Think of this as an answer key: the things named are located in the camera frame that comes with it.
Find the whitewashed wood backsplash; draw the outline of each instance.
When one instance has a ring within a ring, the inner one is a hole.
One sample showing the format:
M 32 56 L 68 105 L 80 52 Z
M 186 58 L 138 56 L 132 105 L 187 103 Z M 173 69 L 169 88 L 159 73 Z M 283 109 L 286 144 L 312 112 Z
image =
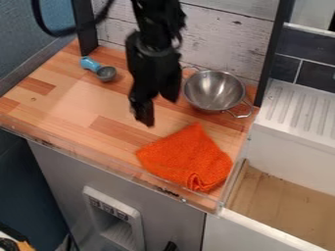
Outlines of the whitewashed wood backsplash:
M 106 0 L 92 0 L 94 12 Z M 257 84 L 278 0 L 182 0 L 187 15 L 182 61 L 223 70 Z M 109 18 L 98 27 L 99 43 L 124 49 L 137 28 L 129 0 L 116 0 Z

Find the blue spoon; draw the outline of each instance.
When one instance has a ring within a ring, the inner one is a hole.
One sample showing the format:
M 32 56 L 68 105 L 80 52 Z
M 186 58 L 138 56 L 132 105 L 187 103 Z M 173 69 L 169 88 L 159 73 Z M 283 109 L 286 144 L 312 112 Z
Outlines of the blue spoon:
M 114 67 L 103 67 L 98 62 L 94 61 L 90 57 L 82 57 L 80 59 L 80 65 L 86 70 L 90 70 L 97 75 L 97 77 L 104 81 L 111 81 L 117 75 L 117 69 Z

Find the orange towel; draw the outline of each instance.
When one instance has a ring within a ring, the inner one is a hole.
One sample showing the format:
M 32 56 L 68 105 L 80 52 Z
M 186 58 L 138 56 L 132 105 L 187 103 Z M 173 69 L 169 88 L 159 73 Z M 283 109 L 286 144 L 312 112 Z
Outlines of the orange towel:
M 199 123 L 144 146 L 136 155 L 150 173 L 200 191 L 223 182 L 232 166 Z

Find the metal bowl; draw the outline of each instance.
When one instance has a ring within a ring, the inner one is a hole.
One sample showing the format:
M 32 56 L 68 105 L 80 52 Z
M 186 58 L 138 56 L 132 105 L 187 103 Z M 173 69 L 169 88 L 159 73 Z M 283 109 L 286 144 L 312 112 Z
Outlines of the metal bowl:
M 249 117 L 253 106 L 244 101 L 245 85 L 234 75 L 219 71 L 199 71 L 186 79 L 183 93 L 195 108 L 207 113 L 229 112 L 236 118 Z M 228 109 L 247 103 L 251 109 L 247 115 L 237 116 Z

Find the wooden countertop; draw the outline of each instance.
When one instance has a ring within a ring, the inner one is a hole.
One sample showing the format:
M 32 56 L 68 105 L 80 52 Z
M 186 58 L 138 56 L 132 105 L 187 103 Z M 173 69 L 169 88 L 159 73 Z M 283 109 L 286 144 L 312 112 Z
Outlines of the wooden countertop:
M 75 41 L 0 98 L 1 126 L 176 199 L 214 210 L 222 187 L 210 194 L 190 192 L 147 174 L 134 152 L 198 121 L 235 161 L 256 112 L 241 120 L 229 114 L 205 115 L 191 108 L 182 95 L 177 104 L 159 97 L 155 100 L 156 125 L 147 128 L 129 112 L 127 94 L 132 77 L 124 53 L 99 47 L 90 56 L 115 66 L 117 79 L 102 83 L 83 70 Z M 252 99 L 255 87 L 247 89 Z M 235 111 L 245 109 L 240 105 Z

